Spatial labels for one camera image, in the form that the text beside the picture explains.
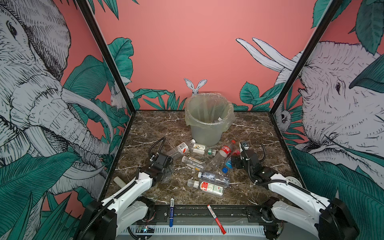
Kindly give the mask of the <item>pink blue Fiji bottle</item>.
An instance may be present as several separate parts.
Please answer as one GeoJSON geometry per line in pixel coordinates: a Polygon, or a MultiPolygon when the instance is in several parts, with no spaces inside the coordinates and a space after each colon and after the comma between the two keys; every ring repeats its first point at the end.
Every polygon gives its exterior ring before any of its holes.
{"type": "Polygon", "coordinates": [[[227,176],[231,170],[234,169],[235,164],[233,161],[235,160],[236,157],[240,155],[239,150],[235,150],[232,152],[225,160],[225,165],[222,167],[222,174],[227,176]]]}

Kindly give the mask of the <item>red cola label bottle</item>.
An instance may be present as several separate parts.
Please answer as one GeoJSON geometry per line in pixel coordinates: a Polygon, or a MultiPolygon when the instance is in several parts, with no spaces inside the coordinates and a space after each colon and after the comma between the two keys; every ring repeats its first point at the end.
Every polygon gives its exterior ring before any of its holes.
{"type": "Polygon", "coordinates": [[[212,166],[215,168],[222,166],[225,163],[226,158],[233,152],[235,144],[236,141],[232,140],[216,151],[215,156],[211,160],[212,166]]]}

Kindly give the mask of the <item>red white label clear bottle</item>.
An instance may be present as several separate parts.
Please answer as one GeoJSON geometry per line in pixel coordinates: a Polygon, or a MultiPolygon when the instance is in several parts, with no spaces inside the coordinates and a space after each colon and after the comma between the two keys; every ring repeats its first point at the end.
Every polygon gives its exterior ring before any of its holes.
{"type": "Polygon", "coordinates": [[[174,147],[170,151],[166,153],[169,157],[171,157],[174,161],[177,159],[183,157],[185,154],[187,154],[189,151],[193,149],[194,144],[196,141],[194,139],[190,141],[183,142],[179,144],[178,146],[174,147]]]}

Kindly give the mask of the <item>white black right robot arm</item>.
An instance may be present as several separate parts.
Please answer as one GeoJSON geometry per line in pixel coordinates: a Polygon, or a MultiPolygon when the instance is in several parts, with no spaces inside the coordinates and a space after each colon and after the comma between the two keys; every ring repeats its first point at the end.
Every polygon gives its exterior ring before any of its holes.
{"type": "Polygon", "coordinates": [[[339,198],[332,200],[316,195],[290,181],[276,170],[263,166],[263,160],[245,142],[233,166],[244,169],[251,182],[292,202],[288,205],[270,198],[261,209],[265,222],[280,220],[291,223],[320,240],[355,240],[359,227],[348,206],[339,198]]]}

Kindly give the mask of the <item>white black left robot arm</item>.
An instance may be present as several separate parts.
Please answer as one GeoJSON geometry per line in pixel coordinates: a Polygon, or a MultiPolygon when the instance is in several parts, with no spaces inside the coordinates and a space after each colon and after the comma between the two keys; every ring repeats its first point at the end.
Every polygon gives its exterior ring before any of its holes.
{"type": "Polygon", "coordinates": [[[92,201],[81,218],[75,240],[114,240],[133,223],[143,219],[149,201],[141,195],[162,181],[173,157],[159,153],[155,159],[138,168],[135,177],[110,197],[92,201]]]}

